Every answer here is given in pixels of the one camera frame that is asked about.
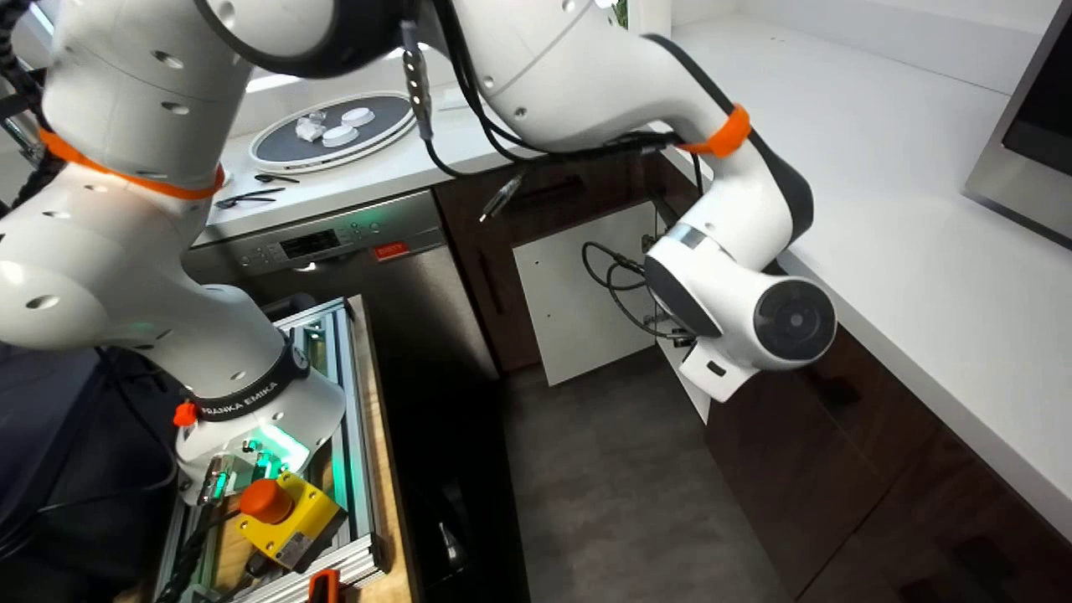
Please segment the yellow emergency stop box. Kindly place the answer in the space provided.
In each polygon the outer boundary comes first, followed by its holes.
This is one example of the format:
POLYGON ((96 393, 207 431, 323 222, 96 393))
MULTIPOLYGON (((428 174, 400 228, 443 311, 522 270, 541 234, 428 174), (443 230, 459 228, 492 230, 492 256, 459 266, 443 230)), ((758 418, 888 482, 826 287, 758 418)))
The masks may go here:
POLYGON ((272 563, 301 572, 332 541, 340 511, 293 473, 239 493, 239 533, 272 563))

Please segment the stainless steel microwave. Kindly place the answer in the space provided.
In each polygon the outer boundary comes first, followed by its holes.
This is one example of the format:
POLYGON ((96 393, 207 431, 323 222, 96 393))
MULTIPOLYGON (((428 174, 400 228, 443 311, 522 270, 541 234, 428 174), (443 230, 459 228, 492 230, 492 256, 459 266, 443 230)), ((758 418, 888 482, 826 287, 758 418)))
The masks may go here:
POLYGON ((1072 245, 1072 0, 1057 0, 964 196, 1072 245))

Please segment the stainless steel dishwasher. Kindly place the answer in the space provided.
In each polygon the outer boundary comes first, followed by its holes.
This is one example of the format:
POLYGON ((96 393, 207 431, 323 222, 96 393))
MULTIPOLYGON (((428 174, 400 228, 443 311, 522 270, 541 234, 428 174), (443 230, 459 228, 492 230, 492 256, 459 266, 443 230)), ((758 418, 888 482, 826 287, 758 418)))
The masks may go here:
POLYGON ((386 370, 433 383, 494 377, 428 191, 215 234, 187 256, 187 273, 245 287, 268 315, 359 294, 386 370))

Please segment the round grey tray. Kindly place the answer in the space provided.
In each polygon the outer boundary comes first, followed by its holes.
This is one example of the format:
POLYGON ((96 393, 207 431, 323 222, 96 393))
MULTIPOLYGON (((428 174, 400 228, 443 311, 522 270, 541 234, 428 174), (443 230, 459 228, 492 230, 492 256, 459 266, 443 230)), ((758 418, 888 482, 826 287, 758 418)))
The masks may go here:
POLYGON ((249 158, 280 170, 320 170, 367 158, 416 129, 400 95, 320 104, 264 129, 249 158))

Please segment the left white-backed cabinet door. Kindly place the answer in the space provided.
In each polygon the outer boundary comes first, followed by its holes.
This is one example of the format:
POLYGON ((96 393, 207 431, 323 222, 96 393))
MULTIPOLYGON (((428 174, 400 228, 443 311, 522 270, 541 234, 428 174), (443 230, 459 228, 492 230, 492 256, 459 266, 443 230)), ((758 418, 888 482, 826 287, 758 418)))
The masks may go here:
POLYGON ((527 242, 512 253, 538 364, 548 385, 562 385, 653 344, 638 318, 653 311, 635 276, 616 273, 618 294, 601 287, 614 256, 642 259, 642 242, 662 222, 651 201, 527 242))

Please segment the black scissors on counter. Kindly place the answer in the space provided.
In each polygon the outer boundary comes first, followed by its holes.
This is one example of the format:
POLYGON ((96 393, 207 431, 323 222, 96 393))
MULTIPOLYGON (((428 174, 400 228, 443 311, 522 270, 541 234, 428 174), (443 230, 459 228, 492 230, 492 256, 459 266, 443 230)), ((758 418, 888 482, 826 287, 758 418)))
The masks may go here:
POLYGON ((239 207, 242 201, 264 201, 272 204, 280 191, 289 191, 290 186, 299 186, 299 177, 290 174, 254 174, 254 189, 250 191, 239 191, 227 197, 215 197, 215 207, 239 207))

